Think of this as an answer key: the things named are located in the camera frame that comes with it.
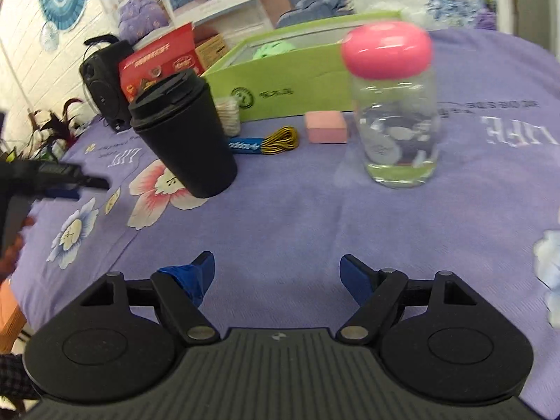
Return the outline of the person hand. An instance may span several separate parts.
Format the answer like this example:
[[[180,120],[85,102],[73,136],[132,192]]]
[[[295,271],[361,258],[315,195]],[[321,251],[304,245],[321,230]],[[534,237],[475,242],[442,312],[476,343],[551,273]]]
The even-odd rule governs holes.
[[[13,242],[6,248],[0,260],[0,275],[1,281],[5,281],[17,267],[17,263],[20,257],[20,252],[25,245],[25,239],[22,231],[25,228],[30,228],[35,224],[33,217],[28,216],[22,223],[20,230],[16,234]]]

